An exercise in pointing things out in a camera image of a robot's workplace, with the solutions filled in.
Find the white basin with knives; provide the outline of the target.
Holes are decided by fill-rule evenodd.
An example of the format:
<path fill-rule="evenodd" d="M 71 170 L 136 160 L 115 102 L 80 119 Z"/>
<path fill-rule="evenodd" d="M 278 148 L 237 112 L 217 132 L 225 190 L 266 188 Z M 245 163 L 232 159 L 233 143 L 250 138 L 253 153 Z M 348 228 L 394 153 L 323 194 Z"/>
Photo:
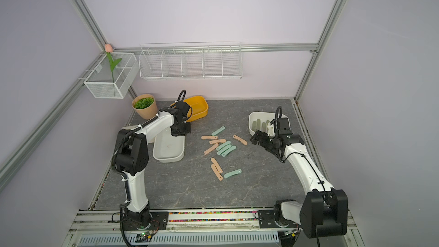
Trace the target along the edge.
<path fill-rule="evenodd" d="M 275 119 L 275 113 L 252 112 L 248 118 L 249 133 L 251 136 L 260 130 L 267 133 L 269 137 L 274 137 L 274 126 L 271 122 Z"/>

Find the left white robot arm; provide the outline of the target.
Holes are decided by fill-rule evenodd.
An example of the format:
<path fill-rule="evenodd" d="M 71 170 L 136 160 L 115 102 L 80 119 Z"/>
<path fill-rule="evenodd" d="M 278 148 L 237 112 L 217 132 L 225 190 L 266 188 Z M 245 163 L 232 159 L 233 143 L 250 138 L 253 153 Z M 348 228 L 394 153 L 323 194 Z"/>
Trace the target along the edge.
<path fill-rule="evenodd" d="M 111 168 L 122 177 L 125 186 L 126 201 L 121 205 L 123 220 L 133 221 L 144 228 L 150 225 L 152 217 L 144 180 L 149 162 L 148 141 L 168 129 L 173 140 L 191 132 L 188 119 L 192 116 L 192 107 L 184 101 L 185 96 L 186 90 L 182 90 L 173 104 L 160 109 L 153 118 L 118 132 Z"/>

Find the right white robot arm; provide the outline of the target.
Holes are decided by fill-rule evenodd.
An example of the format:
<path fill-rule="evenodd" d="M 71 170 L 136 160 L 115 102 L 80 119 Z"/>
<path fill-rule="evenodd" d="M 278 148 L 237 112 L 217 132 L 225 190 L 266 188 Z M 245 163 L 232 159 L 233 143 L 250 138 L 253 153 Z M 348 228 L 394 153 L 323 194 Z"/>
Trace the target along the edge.
<path fill-rule="evenodd" d="M 320 172 L 309 155 L 300 135 L 291 131 L 289 120 L 279 106 L 274 119 L 263 132 L 255 131 L 250 139 L 263 147 L 281 163 L 289 163 L 296 172 L 305 193 L 305 200 L 278 200 L 274 206 L 274 219 L 281 226 L 296 223 L 306 237 L 344 236 L 348 229 L 348 197 L 336 189 Z"/>

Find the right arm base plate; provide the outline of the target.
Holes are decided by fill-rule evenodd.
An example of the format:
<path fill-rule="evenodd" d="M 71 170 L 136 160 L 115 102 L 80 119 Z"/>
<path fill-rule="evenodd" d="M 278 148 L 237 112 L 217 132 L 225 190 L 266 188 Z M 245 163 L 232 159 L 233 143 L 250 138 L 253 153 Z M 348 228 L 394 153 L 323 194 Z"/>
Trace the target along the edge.
<path fill-rule="evenodd" d="M 300 224 L 294 221 L 286 220 L 281 217 L 280 213 L 274 209 L 262 209 L 257 210 L 254 213 L 255 219 L 258 221 L 260 228 L 297 228 L 299 229 Z"/>

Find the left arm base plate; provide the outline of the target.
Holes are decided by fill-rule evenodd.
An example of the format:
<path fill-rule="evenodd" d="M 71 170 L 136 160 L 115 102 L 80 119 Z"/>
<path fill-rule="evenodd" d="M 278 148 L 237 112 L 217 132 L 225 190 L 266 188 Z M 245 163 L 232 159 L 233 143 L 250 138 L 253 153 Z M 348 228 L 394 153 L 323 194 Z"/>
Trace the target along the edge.
<path fill-rule="evenodd" d="M 124 231 L 156 231 L 165 230 L 169 219 L 169 212 L 137 213 L 126 211 L 122 218 Z"/>

